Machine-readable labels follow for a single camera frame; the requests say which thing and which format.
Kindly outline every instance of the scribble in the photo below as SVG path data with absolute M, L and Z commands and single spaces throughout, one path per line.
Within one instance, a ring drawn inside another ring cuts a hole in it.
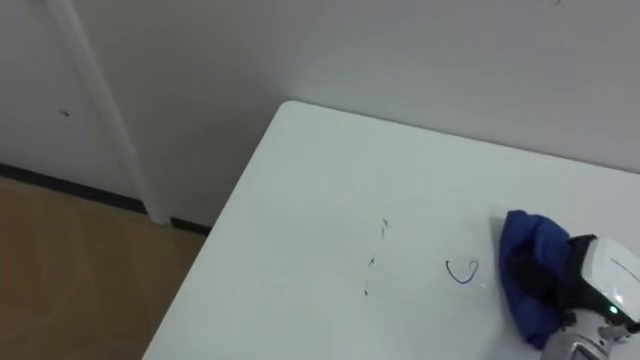
M 480 267 L 480 263 L 478 262 L 478 260 L 471 260 L 469 262 L 469 270 L 471 270 L 471 275 L 469 275 L 469 278 L 466 280 L 460 280 L 455 275 L 453 275 L 451 268 L 449 268 L 449 260 L 444 262 L 444 266 L 447 268 L 447 272 L 449 272 L 449 275 L 453 278 L 453 280 L 455 280 L 458 284 L 464 285 L 470 283 L 471 280 L 473 280 L 473 278 L 476 276 L 476 272 L 478 271 L 478 267 Z
M 380 252 L 380 250 L 382 249 L 382 245 L 384 243 L 384 238 L 387 232 L 387 229 L 390 228 L 391 226 L 389 225 L 389 220 L 385 219 L 384 217 L 382 218 L 382 224 L 380 225 L 380 245 L 378 246 L 378 248 L 373 252 L 373 256 L 371 257 L 371 260 L 369 260 L 369 264 L 367 265 L 368 267 L 372 267 L 373 265 L 375 265 L 376 263 L 376 256 L 378 256 L 378 253 Z M 364 296 L 369 296 L 369 279 L 371 278 L 371 272 L 369 272 L 369 275 L 367 277 L 367 282 L 364 285 Z

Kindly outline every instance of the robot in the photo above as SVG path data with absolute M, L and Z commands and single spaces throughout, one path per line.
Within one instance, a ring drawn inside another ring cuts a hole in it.
M 542 360 L 607 360 L 615 344 L 640 332 L 640 259 L 594 235 L 569 240 L 564 279 L 553 286 L 562 327 Z

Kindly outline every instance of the tabletop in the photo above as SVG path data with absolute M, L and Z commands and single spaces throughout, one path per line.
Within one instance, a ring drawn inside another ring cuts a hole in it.
M 506 212 L 640 254 L 638 204 L 639 175 L 287 102 L 144 359 L 537 359 L 498 283 Z

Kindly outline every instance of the ink mark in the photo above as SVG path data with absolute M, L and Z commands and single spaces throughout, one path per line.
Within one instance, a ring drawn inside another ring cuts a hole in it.
M 447 272 L 449 272 L 449 275 L 451 275 L 453 280 L 455 280 L 458 284 L 464 285 L 470 283 L 471 280 L 473 280 L 473 277 L 476 276 L 476 272 L 478 271 L 480 263 L 478 263 L 478 260 L 471 260 L 469 262 L 469 270 L 471 271 L 471 275 L 469 275 L 469 278 L 466 280 L 460 280 L 455 275 L 453 275 L 453 272 L 451 272 L 451 268 L 449 268 L 449 260 L 444 262 L 444 266 L 447 268 Z

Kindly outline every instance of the baseboard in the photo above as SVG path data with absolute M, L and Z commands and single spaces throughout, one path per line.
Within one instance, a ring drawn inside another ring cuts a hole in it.
M 200 225 L 196 223 L 192 223 L 191 221 L 186 221 L 178 218 L 171 218 L 171 226 L 176 229 L 189 231 L 192 233 L 200 234 L 207 236 L 211 232 L 211 226 Z
M 76 196 L 82 199 L 148 215 L 144 204 L 138 199 L 77 184 L 72 181 L 39 174 L 31 170 L 25 170 L 19 167 L 0 163 L 0 176 L 67 195 Z M 204 236 L 208 235 L 211 231 L 210 226 L 200 225 L 178 218 L 171 218 L 171 226 L 176 229 Z

